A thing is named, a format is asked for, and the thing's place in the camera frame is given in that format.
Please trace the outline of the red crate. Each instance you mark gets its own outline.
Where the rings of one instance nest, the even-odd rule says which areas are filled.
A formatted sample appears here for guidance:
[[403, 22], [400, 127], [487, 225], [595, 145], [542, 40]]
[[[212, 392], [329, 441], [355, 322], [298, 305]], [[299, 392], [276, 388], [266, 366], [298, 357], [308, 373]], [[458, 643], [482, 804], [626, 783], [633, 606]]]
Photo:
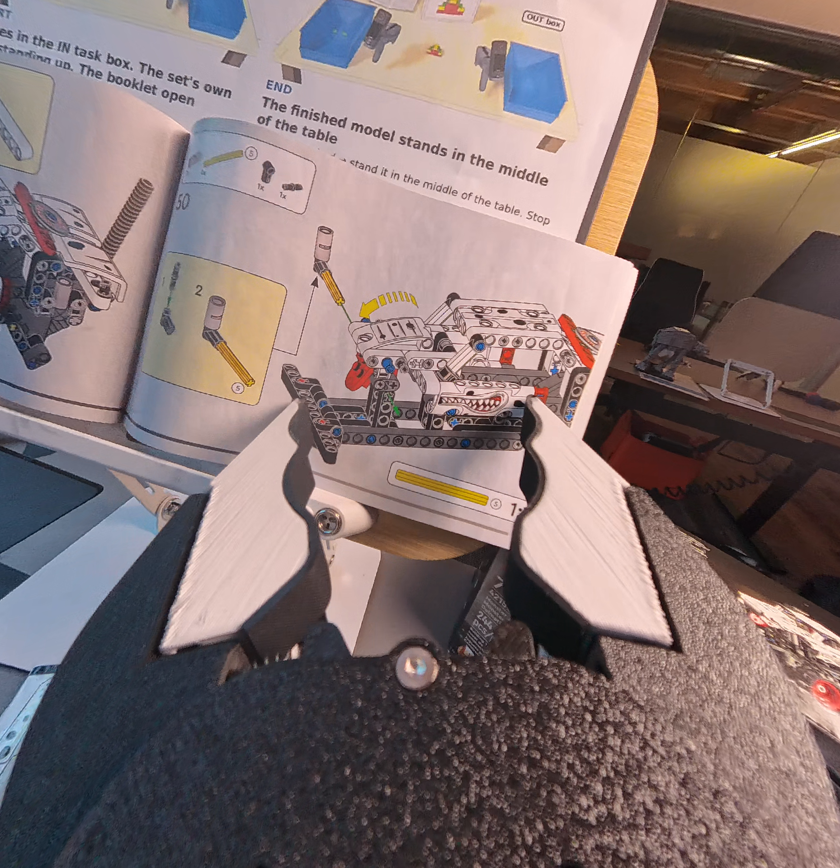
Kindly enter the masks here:
[[686, 494], [707, 461], [694, 440], [633, 410], [622, 414], [600, 454], [632, 485], [674, 499]]

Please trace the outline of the ceiling light strip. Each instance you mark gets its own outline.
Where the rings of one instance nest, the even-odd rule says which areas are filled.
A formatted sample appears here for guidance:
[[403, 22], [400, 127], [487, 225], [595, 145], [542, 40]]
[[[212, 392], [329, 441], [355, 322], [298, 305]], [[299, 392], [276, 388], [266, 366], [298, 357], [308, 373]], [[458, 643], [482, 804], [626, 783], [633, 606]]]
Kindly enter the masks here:
[[840, 156], [840, 128], [794, 142], [766, 155], [770, 158], [804, 162], [833, 159]]

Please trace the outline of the printed task sheet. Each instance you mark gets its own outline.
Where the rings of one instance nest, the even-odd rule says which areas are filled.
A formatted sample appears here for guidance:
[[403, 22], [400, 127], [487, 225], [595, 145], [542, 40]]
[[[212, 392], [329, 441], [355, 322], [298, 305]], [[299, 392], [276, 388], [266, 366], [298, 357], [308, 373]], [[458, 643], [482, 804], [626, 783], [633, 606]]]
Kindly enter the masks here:
[[584, 242], [657, 1], [0, 2], [0, 59], [257, 123]]

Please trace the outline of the beige desk divider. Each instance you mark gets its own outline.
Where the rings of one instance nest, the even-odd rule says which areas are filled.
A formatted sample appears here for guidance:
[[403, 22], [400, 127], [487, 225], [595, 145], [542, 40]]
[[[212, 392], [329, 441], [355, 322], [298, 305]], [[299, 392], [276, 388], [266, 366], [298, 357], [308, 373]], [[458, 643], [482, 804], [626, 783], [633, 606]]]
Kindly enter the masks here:
[[744, 298], [703, 339], [710, 358], [733, 359], [797, 382], [840, 351], [840, 320], [761, 298]]

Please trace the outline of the grey toy walker model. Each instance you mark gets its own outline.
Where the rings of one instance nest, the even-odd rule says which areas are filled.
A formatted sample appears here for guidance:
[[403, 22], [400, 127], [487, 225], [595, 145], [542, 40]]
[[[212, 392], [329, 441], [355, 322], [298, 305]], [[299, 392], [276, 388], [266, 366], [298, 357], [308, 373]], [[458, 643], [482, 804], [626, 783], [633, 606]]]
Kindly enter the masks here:
[[685, 328], [663, 328], [655, 334], [649, 352], [634, 368], [650, 377], [674, 383], [676, 371], [690, 353], [706, 356], [708, 348]]

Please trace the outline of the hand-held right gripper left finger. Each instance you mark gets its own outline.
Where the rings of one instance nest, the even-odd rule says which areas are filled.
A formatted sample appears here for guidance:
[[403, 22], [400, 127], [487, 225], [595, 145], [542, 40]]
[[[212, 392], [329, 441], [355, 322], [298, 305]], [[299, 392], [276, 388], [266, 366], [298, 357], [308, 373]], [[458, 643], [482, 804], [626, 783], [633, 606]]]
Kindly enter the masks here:
[[306, 405], [288, 405], [213, 481], [167, 617], [163, 655], [230, 639], [271, 662], [302, 642], [330, 601], [306, 505], [314, 487]]

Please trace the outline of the black desk mat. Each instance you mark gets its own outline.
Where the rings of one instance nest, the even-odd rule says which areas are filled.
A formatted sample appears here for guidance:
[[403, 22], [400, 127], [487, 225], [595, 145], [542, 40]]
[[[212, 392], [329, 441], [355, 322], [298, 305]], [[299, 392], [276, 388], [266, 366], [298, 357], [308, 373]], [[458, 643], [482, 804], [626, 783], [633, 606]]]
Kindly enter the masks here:
[[[100, 484], [0, 447], [0, 554], [101, 492]], [[0, 563], [0, 600], [25, 579]]]

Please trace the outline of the black office chair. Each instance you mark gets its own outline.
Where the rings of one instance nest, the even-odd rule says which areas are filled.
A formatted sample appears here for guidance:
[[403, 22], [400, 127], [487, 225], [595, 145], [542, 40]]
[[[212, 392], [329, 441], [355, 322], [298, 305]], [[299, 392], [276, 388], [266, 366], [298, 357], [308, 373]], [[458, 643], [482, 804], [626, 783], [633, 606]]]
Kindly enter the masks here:
[[662, 328], [688, 326], [703, 282], [701, 268], [656, 259], [632, 298], [621, 337], [647, 344]]

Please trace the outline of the wooden background table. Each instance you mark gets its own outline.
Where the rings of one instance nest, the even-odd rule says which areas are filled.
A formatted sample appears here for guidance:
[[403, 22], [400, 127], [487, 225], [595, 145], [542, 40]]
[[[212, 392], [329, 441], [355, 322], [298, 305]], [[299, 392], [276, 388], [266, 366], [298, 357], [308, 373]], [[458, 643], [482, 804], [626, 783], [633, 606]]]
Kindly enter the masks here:
[[609, 394], [598, 398], [598, 404], [614, 413], [637, 410], [793, 462], [738, 519], [747, 537], [769, 522], [816, 472], [840, 474], [840, 424], [831, 421], [830, 412], [799, 408], [793, 398], [784, 395], [773, 400], [777, 417], [715, 397], [701, 400], [676, 392], [670, 385], [639, 378], [633, 363], [641, 354], [641, 344], [619, 340], [607, 370], [613, 385]]

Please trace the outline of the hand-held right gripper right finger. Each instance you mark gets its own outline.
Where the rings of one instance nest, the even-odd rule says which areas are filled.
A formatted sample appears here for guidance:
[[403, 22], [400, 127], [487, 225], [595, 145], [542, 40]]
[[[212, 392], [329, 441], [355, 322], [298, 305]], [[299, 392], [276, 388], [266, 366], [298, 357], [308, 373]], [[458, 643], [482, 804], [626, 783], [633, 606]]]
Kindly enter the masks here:
[[539, 397], [526, 400], [521, 435], [527, 505], [511, 554], [523, 574], [597, 634], [674, 645], [626, 480]]

